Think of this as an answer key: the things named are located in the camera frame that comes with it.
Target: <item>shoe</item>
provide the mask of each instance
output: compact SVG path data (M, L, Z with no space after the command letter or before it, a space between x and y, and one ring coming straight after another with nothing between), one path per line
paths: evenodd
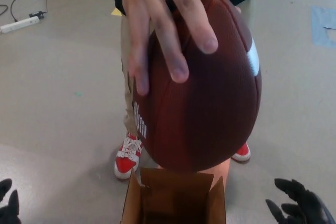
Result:
M246 162L251 158L251 151L247 144L244 144L239 151L232 156L232 159L237 162Z
M118 179L129 179L132 171L138 169L142 147L140 139L129 133L126 135L114 162L114 174Z

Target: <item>finger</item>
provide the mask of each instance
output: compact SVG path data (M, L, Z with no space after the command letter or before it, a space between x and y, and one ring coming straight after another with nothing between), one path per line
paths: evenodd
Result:
M269 199L266 199L266 204L267 204L269 210L271 211L271 214L275 218L275 220L278 223L285 223L285 217L284 217L281 209L273 201L271 201Z
M174 3L183 16L198 48L205 54L214 53L218 48L218 40L209 24L201 0L174 0Z
M297 219L303 220L303 213L298 205L295 204L282 204L281 205L282 210Z
M148 56L149 15L143 0L128 1L128 22L131 37L129 74L135 78L140 95L149 91Z
M304 185L296 180L289 181L282 178L276 178L274 182L278 189L286 193L289 198L294 201L298 201L306 192Z
M17 190L14 190L9 197L8 207L11 210L11 213L14 215L19 215L19 196Z
M6 193L12 187L12 180L10 178L0 182L0 202L4 199Z
M188 79L189 70L181 52L181 44L171 12L165 0L145 0L145 2L171 77L175 82L185 82Z

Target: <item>open cardboard box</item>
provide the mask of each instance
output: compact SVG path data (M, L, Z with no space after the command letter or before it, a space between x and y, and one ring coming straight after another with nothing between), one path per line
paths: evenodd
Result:
M223 178L142 168L132 173L121 224L226 224Z

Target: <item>white power strip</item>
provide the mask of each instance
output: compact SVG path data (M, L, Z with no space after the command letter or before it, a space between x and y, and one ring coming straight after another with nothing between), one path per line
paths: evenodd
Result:
M31 26L33 24L39 23L40 19L38 17L32 17L32 18L26 18L24 20L20 20L18 22L15 23L11 23L8 25L4 25L4 26L0 26L0 31L5 34L8 33L10 31L15 31L27 26Z

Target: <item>khaki pants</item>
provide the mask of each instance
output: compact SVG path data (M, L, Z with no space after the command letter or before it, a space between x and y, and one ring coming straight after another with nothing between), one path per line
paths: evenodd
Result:
M253 11L253 0L246 0L238 5L242 11L242 16L245 22L251 29L251 18ZM137 136L137 127L135 125L133 117L133 107L132 107L132 89L133 89L133 80L128 74L128 65L129 65L129 55L131 49L131 40L129 32L128 20L125 16L122 17L121 21L121 62L122 62L122 72L125 79L125 101L126 101L126 115L124 117L124 125L127 132Z

